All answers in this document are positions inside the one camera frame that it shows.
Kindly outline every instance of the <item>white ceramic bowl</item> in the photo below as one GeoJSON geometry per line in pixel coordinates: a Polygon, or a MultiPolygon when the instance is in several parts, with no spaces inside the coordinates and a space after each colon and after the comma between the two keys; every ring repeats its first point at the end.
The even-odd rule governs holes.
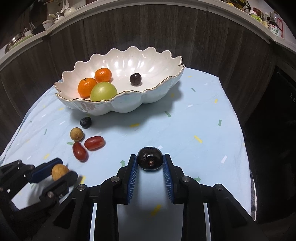
{"type": "Polygon", "coordinates": [[[142,103],[153,103],[164,97],[183,74],[185,65],[181,63],[182,57],[172,58],[169,50],[157,53],[153,47],[139,50],[134,46],[125,51],[111,49],[106,55],[93,54],[87,62],[76,62],[73,71],[64,71],[63,81],[54,84],[58,91],[56,96],[67,107],[91,115],[130,112],[142,103]],[[100,68],[111,70],[111,83],[118,94],[108,101],[82,99],[77,92],[78,83],[87,77],[94,78],[100,68]],[[139,86],[133,86],[129,81],[134,73],[142,76],[139,86]]]}

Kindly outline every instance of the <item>blueberry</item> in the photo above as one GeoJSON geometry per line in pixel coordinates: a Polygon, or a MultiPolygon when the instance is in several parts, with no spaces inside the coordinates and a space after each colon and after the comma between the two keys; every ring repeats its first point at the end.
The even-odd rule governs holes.
{"type": "Polygon", "coordinates": [[[142,76],[139,73],[135,73],[130,76],[130,82],[133,85],[139,85],[141,81],[142,81],[142,76]]]}
{"type": "Polygon", "coordinates": [[[155,147],[144,147],[138,152],[137,161],[139,166],[146,171],[156,170],[163,163],[163,155],[155,147]]]}
{"type": "Polygon", "coordinates": [[[91,126],[91,118],[86,116],[80,120],[80,125],[82,128],[87,129],[91,126]]]}

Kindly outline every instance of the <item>light blue tablecloth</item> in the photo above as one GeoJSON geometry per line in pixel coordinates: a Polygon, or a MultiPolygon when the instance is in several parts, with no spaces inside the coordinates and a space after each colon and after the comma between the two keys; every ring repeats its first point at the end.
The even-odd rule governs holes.
{"type": "MultiPolygon", "coordinates": [[[[37,166],[59,157],[69,169],[84,176],[87,186],[94,186],[116,175],[131,154],[155,146],[163,154],[169,153],[185,175],[209,186],[223,184],[250,213],[251,183],[244,139],[217,77],[186,68],[161,100],[142,104],[130,113],[91,117],[93,124],[84,130],[85,137],[101,135],[106,145],[88,151],[85,163],[75,159],[69,136],[72,128],[80,127],[85,114],[65,107],[55,92],[51,87],[29,110],[1,155],[2,165],[21,159],[37,166]]],[[[51,181],[48,177],[40,184],[27,184],[13,202],[18,208],[37,202],[42,188],[51,181]]],[[[118,207],[120,241],[178,241],[182,212],[182,205],[172,205],[167,198],[162,170],[151,173],[139,169],[131,203],[118,207]]]]}

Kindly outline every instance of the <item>metal pot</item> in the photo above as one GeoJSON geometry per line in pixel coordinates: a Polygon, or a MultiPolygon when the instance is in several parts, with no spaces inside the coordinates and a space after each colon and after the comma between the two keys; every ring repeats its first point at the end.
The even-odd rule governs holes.
{"type": "Polygon", "coordinates": [[[8,50],[10,49],[10,47],[11,47],[12,45],[14,45],[15,42],[16,42],[17,40],[21,39],[21,38],[22,38],[22,33],[18,33],[16,36],[14,36],[14,37],[12,38],[12,40],[10,40],[9,43],[6,45],[6,48],[5,48],[4,53],[7,53],[8,50]]]}

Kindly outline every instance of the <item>metal screw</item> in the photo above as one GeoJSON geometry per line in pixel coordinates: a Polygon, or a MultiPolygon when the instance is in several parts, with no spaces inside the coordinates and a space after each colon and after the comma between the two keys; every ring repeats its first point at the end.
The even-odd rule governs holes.
{"type": "Polygon", "coordinates": [[[52,191],[49,191],[49,192],[47,193],[47,196],[48,196],[49,198],[52,198],[52,197],[54,196],[54,193],[53,193],[52,191]]]}
{"type": "Polygon", "coordinates": [[[83,191],[85,188],[86,188],[86,186],[85,186],[84,184],[79,184],[79,185],[77,186],[77,190],[78,190],[78,191],[83,191]]]}
{"type": "Polygon", "coordinates": [[[116,183],[119,181],[119,179],[120,178],[118,176],[113,176],[113,177],[111,177],[111,182],[116,183]]]}
{"type": "Polygon", "coordinates": [[[216,188],[217,190],[220,190],[220,191],[224,189],[223,185],[220,184],[220,183],[216,184],[216,185],[215,185],[215,188],[216,188]]]}
{"type": "Polygon", "coordinates": [[[190,177],[188,177],[188,176],[182,176],[181,177],[181,180],[183,181],[183,182],[189,182],[190,181],[190,177]]]}

